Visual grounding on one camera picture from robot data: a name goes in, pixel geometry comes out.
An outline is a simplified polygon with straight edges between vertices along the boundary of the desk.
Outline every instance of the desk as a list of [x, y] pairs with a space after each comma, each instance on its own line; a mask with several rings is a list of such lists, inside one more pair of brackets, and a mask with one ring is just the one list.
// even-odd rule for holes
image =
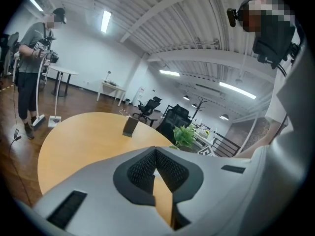
[[[88, 164], [132, 150], [171, 144], [156, 130], [138, 122], [131, 137], [123, 136], [127, 117], [86, 113], [59, 123], [45, 139], [38, 157], [37, 174], [42, 194]], [[156, 209], [170, 224], [172, 193], [161, 177], [154, 182]]]
[[212, 146], [213, 144], [213, 134], [210, 132], [210, 135], [209, 136], [212, 136], [212, 139], [207, 139], [207, 138], [204, 138], [202, 136], [200, 136], [197, 132], [194, 133], [194, 136], [197, 137], [198, 139], [200, 139], [201, 141], [203, 141], [205, 144], [209, 145], [209, 146]]
[[119, 91], [122, 92], [122, 94], [121, 94], [121, 96], [120, 96], [119, 103], [118, 103], [118, 107], [119, 107], [120, 104], [121, 104], [121, 102], [122, 102], [122, 100], [123, 100], [123, 98], [124, 98], [124, 96], [125, 96], [125, 94], [126, 94], [126, 90], [123, 89], [123, 88], [120, 88], [120, 87], [117, 87], [117, 86], [113, 86], [113, 85], [111, 85], [111, 84], [109, 84], [109, 83], [107, 83], [107, 82], [102, 81], [102, 83], [100, 84], [99, 89], [98, 89], [98, 94], [97, 94], [96, 101], [99, 100], [99, 96], [100, 96], [100, 93], [101, 93], [101, 91], [102, 91], [102, 89], [103, 89], [103, 86], [106, 86], [106, 87], [108, 87], [108, 88], [114, 89], [114, 90], [116, 91], [115, 100], [117, 99], [117, 94], [118, 94], [118, 92], [119, 92]]
[[54, 88], [53, 91], [51, 91], [51, 94], [56, 96], [59, 74], [61, 74], [61, 76], [63, 76], [63, 74], [66, 73], [66, 74], [68, 74], [68, 80], [67, 80], [67, 83], [65, 85], [65, 90], [64, 91], [60, 91], [59, 90], [58, 96], [60, 96], [60, 97], [67, 96], [68, 85], [69, 85], [69, 81], [70, 81], [71, 75], [79, 75], [79, 74], [77, 72], [72, 71], [72, 70], [65, 69], [65, 68], [62, 68], [62, 67], [59, 67], [59, 66], [56, 66], [56, 65], [51, 65], [50, 68], [54, 69], [55, 71], [58, 72], [57, 76], [56, 76], [56, 81], [55, 81], [55, 88]]

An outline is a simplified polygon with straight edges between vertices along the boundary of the wooden floor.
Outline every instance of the wooden floor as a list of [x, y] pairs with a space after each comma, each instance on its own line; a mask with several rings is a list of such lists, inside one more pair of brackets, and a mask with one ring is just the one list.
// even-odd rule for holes
[[[4, 82], [2, 88], [5, 90], [0, 91], [0, 170], [12, 196], [29, 205], [23, 186], [8, 157], [9, 145], [13, 141], [16, 128], [13, 104], [14, 87], [11, 87], [12, 80], [5, 79], [2, 81]], [[18, 116], [18, 92], [17, 88], [15, 89], [17, 125], [19, 135], [22, 138], [13, 143], [10, 155], [27, 189], [31, 205], [34, 205], [42, 196], [37, 179], [37, 161], [41, 146], [51, 131], [51, 128], [48, 128], [48, 118], [54, 115], [55, 97], [51, 94], [53, 89], [54, 81], [48, 80], [44, 90], [39, 93], [39, 114], [44, 114], [46, 121], [35, 131], [33, 140], [27, 138], [24, 125]], [[101, 95], [97, 102], [96, 96], [96, 93], [69, 87], [68, 96], [58, 98], [57, 115], [62, 116], [62, 120], [65, 120], [71, 116], [88, 112], [120, 114], [119, 111], [122, 109], [125, 109], [129, 114], [140, 112], [136, 107], [124, 103], [118, 107], [119, 101], [117, 99], [114, 100], [105, 95]], [[160, 120], [161, 115], [159, 112], [153, 112], [151, 117]], [[155, 121], [153, 128], [158, 125], [159, 121]]]

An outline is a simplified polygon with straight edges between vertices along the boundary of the black pants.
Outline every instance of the black pants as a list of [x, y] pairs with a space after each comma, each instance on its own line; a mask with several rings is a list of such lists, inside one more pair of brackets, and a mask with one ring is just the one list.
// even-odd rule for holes
[[36, 111], [37, 73], [19, 73], [19, 117], [26, 119], [29, 111]]

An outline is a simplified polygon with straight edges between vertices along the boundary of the gray t-shirt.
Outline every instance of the gray t-shirt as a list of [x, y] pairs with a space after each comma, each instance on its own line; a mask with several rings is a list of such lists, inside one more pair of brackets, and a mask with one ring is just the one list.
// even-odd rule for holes
[[[46, 36], [54, 36], [53, 32], [49, 29], [46, 29]], [[44, 38], [44, 25], [42, 22], [33, 24], [28, 31], [25, 33], [25, 36], [21, 40], [21, 45], [27, 45], [30, 48], [33, 48], [35, 44]], [[20, 59], [20, 72], [26, 73], [38, 73], [40, 67], [41, 59], [35, 57], [24, 57], [21, 55]]]

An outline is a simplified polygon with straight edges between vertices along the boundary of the shoe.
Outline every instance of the shoe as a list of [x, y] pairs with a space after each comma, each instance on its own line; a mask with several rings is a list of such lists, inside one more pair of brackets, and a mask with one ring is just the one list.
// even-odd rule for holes
[[26, 135], [28, 136], [28, 138], [30, 140], [34, 139], [33, 130], [31, 129], [31, 127], [29, 126], [28, 123], [24, 124], [24, 129], [25, 129], [25, 132], [26, 132]]
[[33, 123], [36, 121], [36, 119], [37, 119], [36, 116], [34, 116], [34, 117], [31, 118], [31, 125], [32, 125], [32, 126], [33, 126]]

